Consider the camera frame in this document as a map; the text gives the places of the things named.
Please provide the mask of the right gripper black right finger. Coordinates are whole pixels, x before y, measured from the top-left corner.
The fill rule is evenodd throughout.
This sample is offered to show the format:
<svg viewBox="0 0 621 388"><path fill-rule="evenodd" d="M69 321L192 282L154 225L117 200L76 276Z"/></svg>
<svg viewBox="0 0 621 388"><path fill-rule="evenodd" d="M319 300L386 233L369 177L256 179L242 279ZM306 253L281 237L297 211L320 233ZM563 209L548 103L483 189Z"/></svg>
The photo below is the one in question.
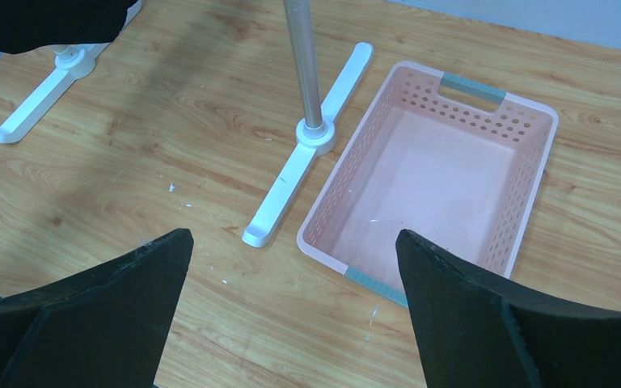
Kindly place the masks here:
<svg viewBox="0 0 621 388"><path fill-rule="evenodd" d="M430 387L621 387L621 311L520 285L412 230L395 243Z"/></svg>

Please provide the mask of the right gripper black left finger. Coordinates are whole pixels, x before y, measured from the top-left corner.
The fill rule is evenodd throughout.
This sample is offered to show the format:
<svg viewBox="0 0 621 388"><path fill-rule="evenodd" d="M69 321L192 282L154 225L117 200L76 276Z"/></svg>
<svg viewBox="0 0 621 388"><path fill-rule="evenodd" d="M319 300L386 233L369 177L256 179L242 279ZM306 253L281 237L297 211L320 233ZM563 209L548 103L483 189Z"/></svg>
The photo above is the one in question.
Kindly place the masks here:
<svg viewBox="0 0 621 388"><path fill-rule="evenodd" d="M152 387L191 261L175 229L51 284L0 296L0 387Z"/></svg>

